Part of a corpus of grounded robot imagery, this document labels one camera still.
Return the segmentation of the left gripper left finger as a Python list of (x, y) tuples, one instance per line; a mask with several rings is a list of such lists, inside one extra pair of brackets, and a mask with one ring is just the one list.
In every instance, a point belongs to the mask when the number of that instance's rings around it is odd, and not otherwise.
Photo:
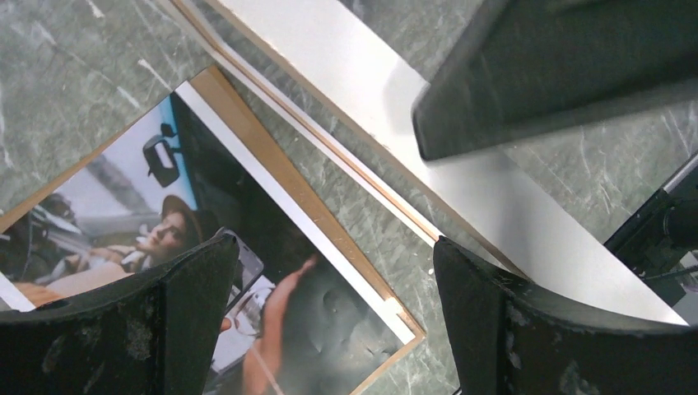
[(106, 286), (3, 312), (2, 393), (202, 393), (238, 255), (220, 233)]

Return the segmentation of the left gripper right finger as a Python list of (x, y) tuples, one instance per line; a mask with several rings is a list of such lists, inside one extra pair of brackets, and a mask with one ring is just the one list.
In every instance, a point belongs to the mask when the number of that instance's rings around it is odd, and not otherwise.
[(694, 394), (697, 330), (598, 309), (440, 237), (433, 266), (463, 394)]

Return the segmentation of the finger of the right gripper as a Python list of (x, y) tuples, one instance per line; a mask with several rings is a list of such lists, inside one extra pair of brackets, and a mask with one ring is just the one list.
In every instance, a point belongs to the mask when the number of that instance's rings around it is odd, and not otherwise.
[(440, 160), (696, 97), (694, 1), (485, 1), (412, 122)]

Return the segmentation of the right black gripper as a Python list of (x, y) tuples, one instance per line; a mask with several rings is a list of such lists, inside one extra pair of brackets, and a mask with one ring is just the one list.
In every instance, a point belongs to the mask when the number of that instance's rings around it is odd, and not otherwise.
[(697, 273), (681, 259), (697, 250), (697, 154), (693, 154), (604, 243), (670, 306), (686, 296), (681, 280)]

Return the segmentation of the wooden picture frame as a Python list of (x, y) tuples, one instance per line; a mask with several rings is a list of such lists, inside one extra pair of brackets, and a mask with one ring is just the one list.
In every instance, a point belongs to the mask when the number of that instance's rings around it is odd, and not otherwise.
[(507, 270), (613, 313), (690, 322), (603, 246), (649, 185), (601, 130), (426, 162), (412, 125), (426, 80), (339, 1), (212, 8)]

